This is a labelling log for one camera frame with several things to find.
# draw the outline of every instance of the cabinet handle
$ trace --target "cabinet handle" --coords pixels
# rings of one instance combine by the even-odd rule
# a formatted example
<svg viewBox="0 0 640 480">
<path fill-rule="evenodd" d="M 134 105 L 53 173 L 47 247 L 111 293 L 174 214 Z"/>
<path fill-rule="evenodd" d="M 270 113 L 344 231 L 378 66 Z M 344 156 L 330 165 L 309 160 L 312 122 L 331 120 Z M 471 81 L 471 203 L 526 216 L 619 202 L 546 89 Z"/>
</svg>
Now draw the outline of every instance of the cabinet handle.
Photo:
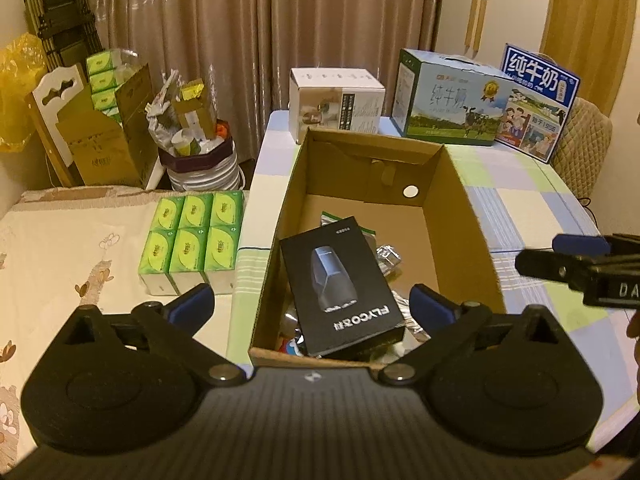
<svg viewBox="0 0 640 480">
<path fill-rule="evenodd" d="M 474 38 L 474 52 L 480 50 L 480 40 L 482 40 L 482 28 L 484 27 L 484 15 L 486 14 L 486 0 L 480 0 L 478 10 L 478 24 L 476 25 L 476 36 Z"/>
<path fill-rule="evenodd" d="M 478 0 L 471 0 L 471 7 L 469 7 L 469 20 L 466 22 L 465 47 L 467 49 L 471 46 L 471 35 L 474 31 L 474 21 L 476 20 L 477 8 Z"/>
</svg>

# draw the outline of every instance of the electric shaver image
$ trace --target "electric shaver image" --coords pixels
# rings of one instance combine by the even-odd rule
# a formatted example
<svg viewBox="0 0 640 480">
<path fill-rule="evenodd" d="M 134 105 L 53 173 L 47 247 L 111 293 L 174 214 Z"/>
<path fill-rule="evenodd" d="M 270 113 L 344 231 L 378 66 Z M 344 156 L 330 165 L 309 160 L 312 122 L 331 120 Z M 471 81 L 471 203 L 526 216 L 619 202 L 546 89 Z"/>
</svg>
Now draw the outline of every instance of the electric shaver image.
<svg viewBox="0 0 640 480">
<path fill-rule="evenodd" d="M 322 311 L 332 312 L 358 301 L 356 288 L 331 247 L 323 246 L 311 251 L 311 270 L 313 288 Z"/>
</svg>

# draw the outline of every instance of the white cabinet door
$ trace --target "white cabinet door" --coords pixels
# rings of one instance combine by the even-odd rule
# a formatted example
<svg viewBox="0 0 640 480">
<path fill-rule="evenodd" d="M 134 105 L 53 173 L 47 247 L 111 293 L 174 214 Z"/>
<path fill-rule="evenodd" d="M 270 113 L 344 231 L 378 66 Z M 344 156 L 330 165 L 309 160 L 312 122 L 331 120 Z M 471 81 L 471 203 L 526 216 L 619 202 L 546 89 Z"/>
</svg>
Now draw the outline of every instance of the white cabinet door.
<svg viewBox="0 0 640 480">
<path fill-rule="evenodd" d="M 442 0 L 436 51 L 464 54 L 478 62 L 499 66 L 504 45 L 511 43 L 532 52 L 540 50 L 549 0 L 486 0 L 480 48 L 465 49 L 465 34 L 471 0 Z"/>
</svg>

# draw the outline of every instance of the blue milk box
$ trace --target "blue milk box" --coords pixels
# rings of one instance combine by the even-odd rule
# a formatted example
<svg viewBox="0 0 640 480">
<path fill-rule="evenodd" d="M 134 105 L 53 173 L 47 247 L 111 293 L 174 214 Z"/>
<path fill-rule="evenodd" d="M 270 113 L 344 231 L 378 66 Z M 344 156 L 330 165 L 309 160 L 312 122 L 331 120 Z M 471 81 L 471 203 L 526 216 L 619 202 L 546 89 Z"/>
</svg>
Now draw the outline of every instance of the blue milk box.
<svg viewBox="0 0 640 480">
<path fill-rule="evenodd" d="M 578 93 L 580 78 L 536 54 L 507 45 L 502 70 L 515 84 L 497 140 L 549 162 Z"/>
<path fill-rule="evenodd" d="M 466 57 L 404 48 L 391 120 L 403 137 L 488 146 L 512 85 L 497 68 Z"/>
</svg>

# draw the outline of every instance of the black box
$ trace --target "black box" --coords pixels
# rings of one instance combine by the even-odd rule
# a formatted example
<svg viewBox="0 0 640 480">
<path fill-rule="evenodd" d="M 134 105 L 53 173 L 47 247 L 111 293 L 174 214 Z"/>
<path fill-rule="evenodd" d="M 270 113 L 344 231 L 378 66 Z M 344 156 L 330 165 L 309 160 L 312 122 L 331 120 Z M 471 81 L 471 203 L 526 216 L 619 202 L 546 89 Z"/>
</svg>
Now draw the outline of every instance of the black box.
<svg viewBox="0 0 640 480">
<path fill-rule="evenodd" d="M 402 339 L 402 313 L 353 216 L 281 249 L 308 355 L 353 359 Z"/>
</svg>

